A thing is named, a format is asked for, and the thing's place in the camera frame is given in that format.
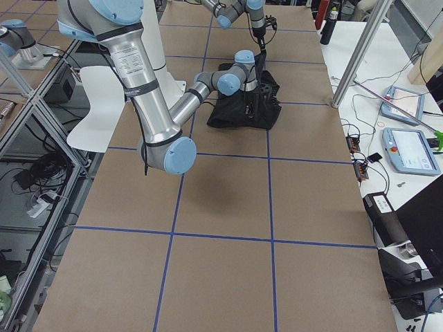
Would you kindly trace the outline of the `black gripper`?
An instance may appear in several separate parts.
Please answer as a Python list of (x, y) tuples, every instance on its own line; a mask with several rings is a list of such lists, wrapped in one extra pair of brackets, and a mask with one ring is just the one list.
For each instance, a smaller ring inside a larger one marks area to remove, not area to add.
[(259, 102), (259, 88), (244, 92), (244, 114), (248, 119), (254, 119)]
[(271, 27), (275, 32), (278, 29), (277, 19), (271, 15), (265, 15), (261, 19), (252, 19), (252, 34), (258, 44), (265, 44), (264, 36), (266, 29)]

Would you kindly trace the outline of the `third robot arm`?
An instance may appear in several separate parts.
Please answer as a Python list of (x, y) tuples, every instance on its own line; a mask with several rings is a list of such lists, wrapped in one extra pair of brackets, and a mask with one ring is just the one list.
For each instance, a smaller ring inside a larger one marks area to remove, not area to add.
[(1, 50), (6, 57), (12, 57), (19, 50), (32, 48), (36, 44), (27, 25), (20, 19), (1, 22)]

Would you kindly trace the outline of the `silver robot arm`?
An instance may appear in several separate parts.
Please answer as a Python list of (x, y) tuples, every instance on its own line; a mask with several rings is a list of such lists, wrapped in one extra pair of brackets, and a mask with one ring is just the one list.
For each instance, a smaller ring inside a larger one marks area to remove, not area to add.
[(145, 14), (152, 16), (153, 27), (159, 26), (153, 1), (58, 1), (57, 10), (63, 35), (109, 51), (124, 93), (136, 109), (145, 167), (186, 173), (195, 162), (197, 148), (182, 134), (182, 125), (213, 91), (230, 96), (257, 86), (255, 56), (251, 50), (240, 50), (229, 69), (198, 74), (168, 107), (142, 40)]
[(266, 42), (264, 37), (266, 29), (271, 27), (274, 32), (278, 29), (277, 19), (273, 16), (264, 14), (265, 1), (256, 0), (237, 0), (228, 5), (221, 1), (197, 1), (213, 14), (219, 26), (223, 29), (230, 28), (233, 23), (243, 14), (248, 17), (248, 29), (256, 43), (261, 49), (265, 49)]

